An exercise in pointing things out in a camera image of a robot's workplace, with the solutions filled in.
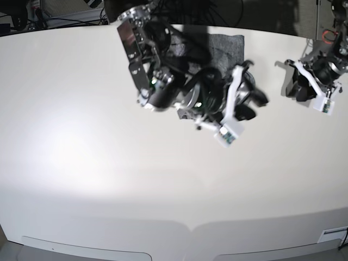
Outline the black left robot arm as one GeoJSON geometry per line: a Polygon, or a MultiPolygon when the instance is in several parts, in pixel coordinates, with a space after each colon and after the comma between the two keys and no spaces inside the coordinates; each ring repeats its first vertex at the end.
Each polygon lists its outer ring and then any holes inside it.
{"type": "Polygon", "coordinates": [[[286,60],[285,64],[294,69],[293,84],[285,89],[285,96],[298,102],[323,97],[332,101],[342,87],[335,81],[347,73],[347,1],[330,1],[334,16],[334,39],[326,39],[327,51],[319,51],[314,57],[304,60],[286,60]]]}

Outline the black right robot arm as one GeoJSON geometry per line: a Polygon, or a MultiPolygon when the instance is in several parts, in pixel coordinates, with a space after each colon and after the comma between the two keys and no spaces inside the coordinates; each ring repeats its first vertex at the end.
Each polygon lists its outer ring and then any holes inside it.
{"type": "Polygon", "coordinates": [[[268,104],[242,60],[213,42],[225,35],[189,34],[154,14],[151,1],[105,1],[110,24],[117,24],[139,104],[149,110],[175,108],[197,129],[218,131],[256,116],[250,102],[268,104]]]}

